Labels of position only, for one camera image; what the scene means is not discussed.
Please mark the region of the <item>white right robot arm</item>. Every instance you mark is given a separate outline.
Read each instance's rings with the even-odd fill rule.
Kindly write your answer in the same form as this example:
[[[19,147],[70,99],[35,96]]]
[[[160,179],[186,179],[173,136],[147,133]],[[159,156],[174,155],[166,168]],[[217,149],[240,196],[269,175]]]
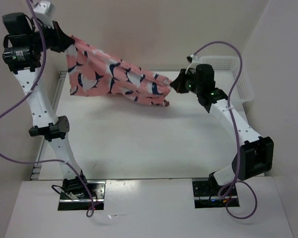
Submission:
[[[211,65],[199,64],[196,68],[181,69],[170,86],[178,93],[194,93],[199,104],[236,141],[237,153],[231,164],[209,174],[208,189],[211,194],[226,196],[237,181],[271,170],[273,140],[256,132],[233,107],[228,95],[216,86],[215,71]]]

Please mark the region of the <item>pink shark print shorts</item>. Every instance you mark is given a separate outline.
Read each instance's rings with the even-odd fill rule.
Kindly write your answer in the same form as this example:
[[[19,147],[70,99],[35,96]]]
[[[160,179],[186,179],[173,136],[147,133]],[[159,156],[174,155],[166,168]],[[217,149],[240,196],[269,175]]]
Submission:
[[[96,97],[121,95],[136,103],[169,106],[171,80],[89,45],[72,36],[66,50],[70,94]]]

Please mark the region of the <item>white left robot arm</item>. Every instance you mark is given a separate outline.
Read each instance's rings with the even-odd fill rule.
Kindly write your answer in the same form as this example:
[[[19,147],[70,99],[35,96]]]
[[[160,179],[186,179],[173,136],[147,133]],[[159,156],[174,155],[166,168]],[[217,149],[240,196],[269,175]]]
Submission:
[[[29,134],[32,137],[43,136],[60,160],[65,197],[87,197],[89,185],[69,143],[69,120],[66,116],[56,116],[42,79],[37,79],[43,69],[41,54],[47,49],[64,52],[73,40],[55,21],[50,27],[40,24],[42,30],[36,31],[34,20],[23,12],[4,15],[2,21],[8,31],[3,41],[2,58],[27,96],[33,119]]]

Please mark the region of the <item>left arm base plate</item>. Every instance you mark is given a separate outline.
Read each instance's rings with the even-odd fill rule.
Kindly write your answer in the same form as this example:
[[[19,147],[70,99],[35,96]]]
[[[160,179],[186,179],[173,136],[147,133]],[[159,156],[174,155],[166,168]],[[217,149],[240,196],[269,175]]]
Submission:
[[[96,211],[103,210],[106,181],[90,180],[88,181],[87,187],[90,190],[95,203],[95,207],[93,209]],[[83,190],[83,193],[75,195],[72,192],[65,192],[58,185],[55,185],[54,188],[60,196],[58,211],[87,211],[91,206],[90,198],[85,189]]]

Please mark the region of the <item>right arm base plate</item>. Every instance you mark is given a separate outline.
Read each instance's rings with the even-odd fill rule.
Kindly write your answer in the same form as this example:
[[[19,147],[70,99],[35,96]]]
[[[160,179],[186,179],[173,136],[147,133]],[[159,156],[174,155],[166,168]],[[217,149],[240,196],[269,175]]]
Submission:
[[[194,204],[200,208],[222,208],[229,202],[228,207],[239,207],[238,195],[234,187],[230,194],[222,199],[216,191],[211,191],[207,178],[192,179]]]

